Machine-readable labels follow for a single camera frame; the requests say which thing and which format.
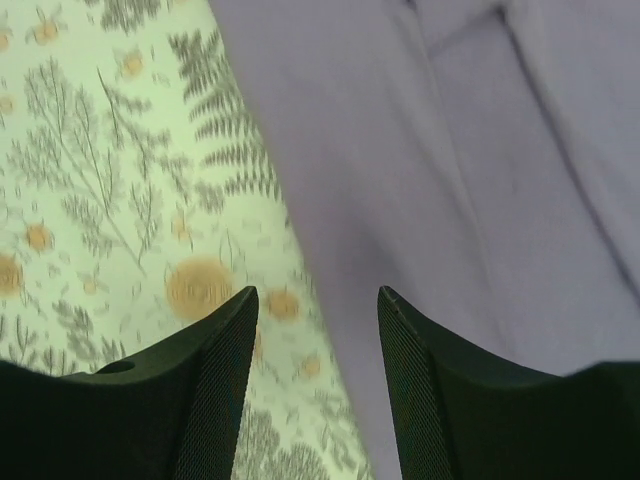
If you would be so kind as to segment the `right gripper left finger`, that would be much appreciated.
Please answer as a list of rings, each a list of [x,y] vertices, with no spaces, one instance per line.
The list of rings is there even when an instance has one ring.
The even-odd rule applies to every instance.
[[[1,365],[5,479],[227,479],[259,298],[247,287],[206,318],[95,373]]]

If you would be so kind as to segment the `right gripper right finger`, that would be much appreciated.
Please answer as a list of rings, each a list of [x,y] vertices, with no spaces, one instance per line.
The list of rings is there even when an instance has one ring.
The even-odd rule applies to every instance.
[[[637,363],[554,376],[476,346],[389,287],[377,311],[404,478],[638,477]]]

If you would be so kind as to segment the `purple t-shirt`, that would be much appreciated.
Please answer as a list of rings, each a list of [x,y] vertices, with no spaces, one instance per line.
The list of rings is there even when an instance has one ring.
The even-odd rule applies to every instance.
[[[364,444],[381,286],[519,364],[639,356],[635,1],[215,1]]]

